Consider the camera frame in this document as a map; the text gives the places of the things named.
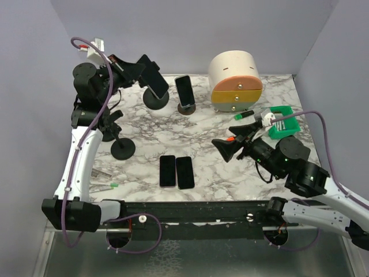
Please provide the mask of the black phone stand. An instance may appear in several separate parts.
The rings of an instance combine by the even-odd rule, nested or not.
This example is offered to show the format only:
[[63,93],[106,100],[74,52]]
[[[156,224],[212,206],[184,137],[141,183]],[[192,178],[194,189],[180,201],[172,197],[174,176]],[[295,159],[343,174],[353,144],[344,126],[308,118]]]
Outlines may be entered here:
[[147,87],[143,94],[143,101],[147,108],[160,110],[169,101],[169,85],[159,73],[157,66],[152,61],[145,61],[145,69],[139,79],[140,87]]
[[103,134],[102,142],[110,142],[114,140],[115,140],[115,137],[114,137],[113,132],[106,130]]
[[133,140],[129,138],[119,137],[119,133],[122,129],[115,121],[120,117],[123,117],[123,112],[121,110],[116,110],[109,115],[106,120],[104,137],[107,137],[109,134],[115,140],[111,146],[111,155],[115,159],[128,160],[135,153],[135,144]]

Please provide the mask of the tall black smartphone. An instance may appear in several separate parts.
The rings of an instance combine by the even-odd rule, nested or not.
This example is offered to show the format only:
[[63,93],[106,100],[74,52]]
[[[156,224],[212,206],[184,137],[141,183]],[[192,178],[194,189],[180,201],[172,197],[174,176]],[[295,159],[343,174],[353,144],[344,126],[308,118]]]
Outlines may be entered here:
[[176,173],[180,190],[195,187],[192,159],[189,156],[176,158]]

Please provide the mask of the purple smartphone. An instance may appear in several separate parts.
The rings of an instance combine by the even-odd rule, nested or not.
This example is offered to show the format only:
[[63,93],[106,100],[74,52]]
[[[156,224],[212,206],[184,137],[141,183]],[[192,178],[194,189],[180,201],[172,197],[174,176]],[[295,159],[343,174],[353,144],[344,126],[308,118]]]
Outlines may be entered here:
[[170,188],[176,185],[176,158],[174,155],[160,157],[159,186]]

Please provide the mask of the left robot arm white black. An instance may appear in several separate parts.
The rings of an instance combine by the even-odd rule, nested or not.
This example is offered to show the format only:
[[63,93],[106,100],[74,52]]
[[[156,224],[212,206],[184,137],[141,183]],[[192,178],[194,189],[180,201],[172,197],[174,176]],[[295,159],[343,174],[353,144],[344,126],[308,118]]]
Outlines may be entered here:
[[103,134],[110,132],[115,140],[115,153],[130,158],[135,146],[129,139],[119,138],[115,120],[121,111],[110,112],[107,104],[119,88],[132,86],[145,70],[142,63],[122,61],[114,55],[109,63],[96,67],[84,62],[73,69],[73,85],[77,92],[71,115],[71,146],[62,179],[51,199],[44,199],[42,211],[57,230],[95,232],[109,221],[119,228],[126,224],[127,213],[119,200],[89,200],[89,186],[95,156]]

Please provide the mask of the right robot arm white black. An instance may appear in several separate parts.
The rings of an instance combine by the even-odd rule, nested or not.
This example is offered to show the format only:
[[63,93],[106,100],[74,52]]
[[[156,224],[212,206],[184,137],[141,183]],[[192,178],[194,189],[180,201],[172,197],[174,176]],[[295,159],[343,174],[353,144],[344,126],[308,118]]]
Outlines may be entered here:
[[252,158],[256,167],[263,167],[274,179],[285,180],[285,187],[302,198],[313,199],[329,209],[318,209],[272,197],[266,207],[265,219],[272,225],[302,223],[339,234],[357,247],[368,250],[368,211],[353,194],[339,188],[330,174],[319,165],[308,161],[310,149],[294,136],[280,140],[275,147],[257,137],[261,123],[230,127],[233,140],[213,139],[222,158],[229,162]]

